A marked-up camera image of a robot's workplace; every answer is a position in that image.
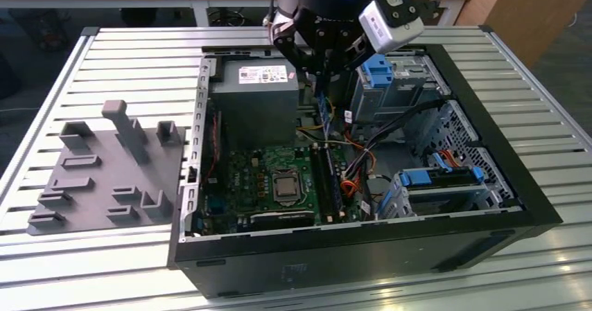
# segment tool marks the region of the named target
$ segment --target aluminum workbench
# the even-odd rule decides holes
[[[493,33],[428,28],[531,169],[564,224],[445,274],[206,300],[167,270],[170,225],[32,237],[27,219],[56,164],[64,121],[94,130],[109,99],[143,127],[191,132],[202,47],[268,43],[261,28],[102,29],[82,36],[0,181],[0,310],[578,310],[592,306],[592,141]]]

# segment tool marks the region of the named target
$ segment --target power supply label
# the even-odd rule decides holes
[[[245,66],[240,69],[240,84],[266,84],[288,82],[285,65]]]

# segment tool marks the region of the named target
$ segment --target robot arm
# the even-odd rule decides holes
[[[428,0],[278,0],[270,40],[293,65],[317,77],[317,84],[328,83],[373,54],[400,48],[421,34],[420,14],[432,16],[432,4]],[[297,33],[310,52],[297,46]]]

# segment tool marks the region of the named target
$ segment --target motherboard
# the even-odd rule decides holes
[[[312,145],[231,152],[221,180],[210,179],[206,186],[198,230],[237,233],[349,220],[333,180],[318,171],[330,162],[338,176],[348,164],[344,149],[326,148],[330,158],[325,159],[321,150]]]

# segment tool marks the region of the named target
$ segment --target cpu socket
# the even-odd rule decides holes
[[[301,202],[300,174],[297,169],[277,169],[273,174],[274,201],[282,206]]]

